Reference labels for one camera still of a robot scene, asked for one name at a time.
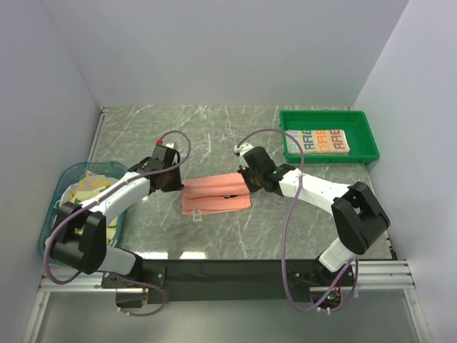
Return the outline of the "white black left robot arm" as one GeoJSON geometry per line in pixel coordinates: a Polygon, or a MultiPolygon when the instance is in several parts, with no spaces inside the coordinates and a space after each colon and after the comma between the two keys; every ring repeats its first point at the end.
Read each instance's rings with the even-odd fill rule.
{"type": "Polygon", "coordinates": [[[56,284],[68,284],[76,278],[57,279],[49,266],[49,260],[54,259],[79,274],[116,273],[127,287],[138,286],[144,280],[143,258],[109,246],[106,228],[132,204],[155,191],[181,190],[180,166],[187,159],[169,146],[156,145],[151,156],[133,165],[102,193],[79,204],[61,205],[44,252],[47,277],[56,284]]]}

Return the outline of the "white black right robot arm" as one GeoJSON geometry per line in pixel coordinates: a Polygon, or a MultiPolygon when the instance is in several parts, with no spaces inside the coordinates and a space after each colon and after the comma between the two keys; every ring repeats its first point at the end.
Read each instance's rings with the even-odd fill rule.
{"type": "Polygon", "coordinates": [[[337,238],[316,258],[312,280],[330,285],[351,258],[361,256],[390,227],[391,222],[371,188],[363,183],[338,184],[313,177],[289,164],[276,166],[261,146],[234,147],[241,160],[239,174],[252,193],[261,189],[314,205],[334,220],[337,238]]]}

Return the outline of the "salmon pink towel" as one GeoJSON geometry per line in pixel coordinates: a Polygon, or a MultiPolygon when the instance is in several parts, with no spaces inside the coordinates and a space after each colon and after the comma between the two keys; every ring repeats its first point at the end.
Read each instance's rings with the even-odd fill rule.
{"type": "Polygon", "coordinates": [[[183,180],[182,214],[191,216],[235,212],[251,208],[250,191],[239,173],[183,180]]]}

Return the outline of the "colourful striped rabbit towel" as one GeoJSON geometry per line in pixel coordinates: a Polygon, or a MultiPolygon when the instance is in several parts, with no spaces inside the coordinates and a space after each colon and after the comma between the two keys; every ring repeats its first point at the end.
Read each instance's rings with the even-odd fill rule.
{"type": "Polygon", "coordinates": [[[300,154],[299,147],[301,147],[305,155],[347,155],[351,150],[346,139],[346,133],[342,129],[289,130],[287,133],[298,142],[296,144],[288,136],[286,137],[286,146],[289,154],[300,154]]]}

